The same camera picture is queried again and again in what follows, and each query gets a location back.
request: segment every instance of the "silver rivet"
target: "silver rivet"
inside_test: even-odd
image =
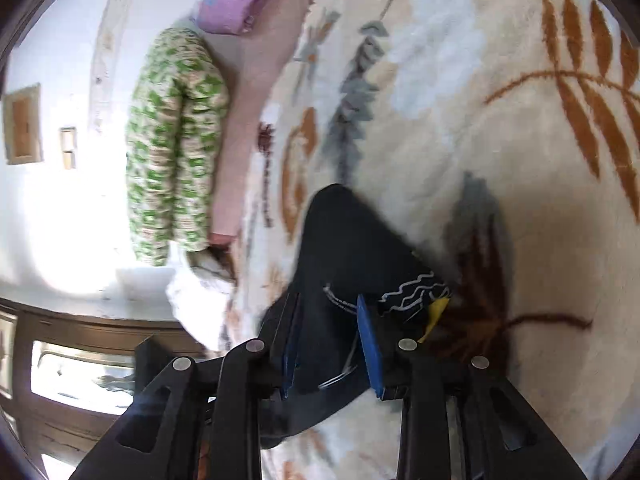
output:
[[[480,370],[484,370],[489,367],[489,359],[483,355],[477,355],[471,359],[471,364]]]
[[[191,359],[188,357],[178,357],[174,360],[174,370],[178,370],[179,372],[186,370],[191,366]]]
[[[398,341],[398,346],[402,350],[406,350],[407,352],[411,352],[411,351],[415,350],[416,348],[418,348],[418,343],[415,342],[413,339],[401,339],[400,341]]]
[[[264,348],[264,342],[259,339],[251,339],[246,342],[246,349],[249,352],[259,352]]]

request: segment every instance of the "white plastic bag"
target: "white plastic bag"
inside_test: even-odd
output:
[[[166,288],[174,317],[198,342],[211,351],[220,350],[220,332],[234,283],[201,267],[190,267],[183,248],[173,244],[168,265],[175,269]]]

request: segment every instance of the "bed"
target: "bed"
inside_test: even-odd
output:
[[[255,336],[310,199],[340,182],[508,335],[511,381],[609,478],[640,431],[638,73],[597,0],[315,0],[255,125],[230,344]],[[367,393],[263,473],[389,480],[399,430]]]

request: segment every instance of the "white wall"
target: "white wall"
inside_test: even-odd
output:
[[[132,1],[120,115],[153,36],[194,1]],[[122,121],[106,141],[87,133],[90,68],[106,3],[55,1],[12,52],[6,92],[41,85],[44,162],[8,166],[0,155],[0,297],[74,314],[173,319],[164,294],[172,271],[137,266],[127,251]],[[148,25],[140,33],[137,21]],[[63,169],[63,126],[78,130],[77,170]]]

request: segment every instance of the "beige blanket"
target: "beige blanket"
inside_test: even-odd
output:
[[[606,478],[640,428],[638,59],[595,0],[316,0],[262,114],[233,342],[292,275],[309,199],[347,183],[452,284],[471,273],[495,326],[521,320],[511,380]],[[536,317],[558,313],[593,324]],[[264,466],[388,480],[398,438],[366,394]]]

